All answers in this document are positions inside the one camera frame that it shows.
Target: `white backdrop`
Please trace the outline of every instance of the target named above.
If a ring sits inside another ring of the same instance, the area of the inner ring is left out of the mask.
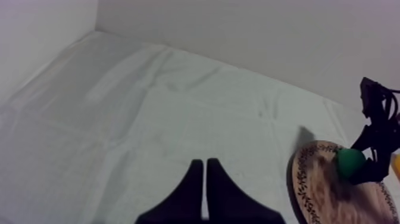
[[[400,89],[394,0],[100,0],[97,28],[244,67],[360,109],[363,76]]]
[[[94,30],[97,0],[0,1],[0,101]]]

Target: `white cloth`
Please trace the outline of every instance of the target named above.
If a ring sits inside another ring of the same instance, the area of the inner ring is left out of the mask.
[[[93,32],[0,108],[0,222],[133,223],[192,159],[217,157],[249,196],[296,223],[293,151],[313,139],[349,147],[366,122],[257,73]],[[392,172],[385,182],[399,203]]]

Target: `decorative border pattern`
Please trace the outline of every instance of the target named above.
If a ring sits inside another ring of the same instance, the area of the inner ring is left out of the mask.
[[[393,203],[393,199],[392,196],[390,195],[388,189],[386,188],[386,186],[384,185],[384,183],[378,183],[380,186],[380,189],[382,191],[382,194],[385,196],[385,201],[389,206],[390,211],[392,212],[392,216],[393,216],[393,221],[394,223],[399,223],[399,215],[397,214],[397,209],[396,209],[396,205],[394,205]]]
[[[300,152],[300,155],[298,156],[298,166],[299,169],[297,171],[297,183],[299,185],[298,187],[298,192],[297,194],[301,197],[303,206],[306,208],[307,212],[311,216],[311,224],[321,224],[320,217],[317,215],[315,209],[314,209],[314,204],[311,201],[311,198],[307,196],[307,185],[306,185],[306,180],[307,180],[307,159],[309,157],[312,157],[318,150],[322,150],[328,153],[337,153],[338,150],[341,147],[339,145],[317,145],[317,144],[312,144],[309,147],[303,148]],[[395,205],[393,204],[392,197],[390,196],[390,193],[386,189],[385,185],[383,183],[379,183],[379,186],[381,187],[382,193],[385,196],[385,201],[389,205],[389,209],[392,212],[392,216],[394,218],[394,223],[398,224],[399,223],[399,218],[397,214],[397,210]]]

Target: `wooden board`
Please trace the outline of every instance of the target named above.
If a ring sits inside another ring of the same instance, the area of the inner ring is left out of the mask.
[[[295,153],[293,191],[304,220],[309,224],[399,223],[383,183],[353,186],[338,178],[333,158],[340,148],[331,142],[314,141]]]

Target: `green ball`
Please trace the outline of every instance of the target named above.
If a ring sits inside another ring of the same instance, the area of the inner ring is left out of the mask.
[[[348,179],[365,163],[363,152],[351,148],[343,148],[336,154],[339,176]]]

